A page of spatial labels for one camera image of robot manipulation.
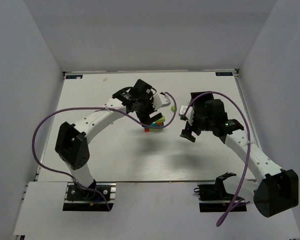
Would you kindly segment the long green block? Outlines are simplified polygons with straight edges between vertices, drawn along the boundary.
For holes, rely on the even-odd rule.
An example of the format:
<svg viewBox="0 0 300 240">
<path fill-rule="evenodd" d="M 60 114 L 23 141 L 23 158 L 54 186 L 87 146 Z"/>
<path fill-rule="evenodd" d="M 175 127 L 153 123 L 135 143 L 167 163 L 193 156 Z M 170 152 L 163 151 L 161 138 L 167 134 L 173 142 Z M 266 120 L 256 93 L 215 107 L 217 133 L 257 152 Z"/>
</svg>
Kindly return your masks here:
<svg viewBox="0 0 300 240">
<path fill-rule="evenodd" d="M 163 128 L 149 128 L 150 132 L 162 132 L 164 129 Z"/>
</svg>

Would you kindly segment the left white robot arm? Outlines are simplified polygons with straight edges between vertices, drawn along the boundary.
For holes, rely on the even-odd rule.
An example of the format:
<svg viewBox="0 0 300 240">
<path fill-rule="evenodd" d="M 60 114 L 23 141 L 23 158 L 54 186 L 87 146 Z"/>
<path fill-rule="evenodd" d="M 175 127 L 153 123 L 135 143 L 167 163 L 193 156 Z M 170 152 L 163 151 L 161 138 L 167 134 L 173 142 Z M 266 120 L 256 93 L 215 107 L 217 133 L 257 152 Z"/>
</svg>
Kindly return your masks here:
<svg viewBox="0 0 300 240">
<path fill-rule="evenodd" d="M 55 151 L 69 168 L 77 186 L 86 192 L 96 187 L 88 160 L 89 144 L 97 134 L 129 113 L 136 113 L 138 121 L 149 126 L 163 116 L 158 109 L 170 103 L 164 93 L 156 92 L 150 84 L 138 79 L 133 87 L 114 93 L 102 109 L 75 123 L 64 122 L 58 131 Z"/>
</svg>

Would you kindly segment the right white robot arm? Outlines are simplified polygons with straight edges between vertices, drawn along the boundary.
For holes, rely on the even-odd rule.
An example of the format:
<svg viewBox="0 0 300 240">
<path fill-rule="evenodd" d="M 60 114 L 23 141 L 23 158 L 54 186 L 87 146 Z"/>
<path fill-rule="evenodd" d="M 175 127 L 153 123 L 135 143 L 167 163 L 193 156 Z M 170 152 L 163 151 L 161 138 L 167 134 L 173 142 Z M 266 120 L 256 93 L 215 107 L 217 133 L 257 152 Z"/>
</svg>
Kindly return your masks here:
<svg viewBox="0 0 300 240">
<path fill-rule="evenodd" d="M 284 170 L 249 140 L 248 131 L 240 122 L 228 119 L 220 99 L 200 101 L 193 106 L 182 105 L 179 116 L 186 122 L 181 137 L 195 142 L 193 133 L 212 132 L 243 162 L 248 163 L 248 169 L 258 184 L 253 202 L 263 216 L 269 218 L 299 204 L 297 173 L 292 169 Z"/>
</svg>

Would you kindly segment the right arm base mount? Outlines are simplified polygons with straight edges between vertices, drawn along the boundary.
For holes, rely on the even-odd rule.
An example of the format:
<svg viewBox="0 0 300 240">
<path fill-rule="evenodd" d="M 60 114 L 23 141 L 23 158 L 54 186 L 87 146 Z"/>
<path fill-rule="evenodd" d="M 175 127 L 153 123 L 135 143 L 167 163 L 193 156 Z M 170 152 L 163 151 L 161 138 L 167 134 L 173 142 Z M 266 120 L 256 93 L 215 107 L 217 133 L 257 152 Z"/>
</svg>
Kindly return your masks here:
<svg viewBox="0 0 300 240">
<path fill-rule="evenodd" d="M 193 192 L 198 195 L 201 213 L 225 213 L 230 206 L 234 194 L 227 192 L 224 181 L 235 177 L 233 172 L 217 176 L 214 181 L 199 182 Z"/>
</svg>

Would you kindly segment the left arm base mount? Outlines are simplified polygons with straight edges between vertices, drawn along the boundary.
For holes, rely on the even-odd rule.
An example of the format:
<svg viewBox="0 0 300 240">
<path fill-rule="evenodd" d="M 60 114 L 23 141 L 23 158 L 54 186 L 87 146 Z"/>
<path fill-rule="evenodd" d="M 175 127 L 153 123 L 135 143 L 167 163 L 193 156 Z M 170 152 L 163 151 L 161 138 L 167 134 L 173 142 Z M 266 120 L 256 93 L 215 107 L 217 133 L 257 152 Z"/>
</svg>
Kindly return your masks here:
<svg viewBox="0 0 300 240">
<path fill-rule="evenodd" d="M 108 212 L 112 209 L 115 196 L 115 183 L 98 183 L 96 189 L 106 198 L 96 192 L 85 192 L 74 183 L 68 183 L 62 210 L 64 212 Z"/>
</svg>

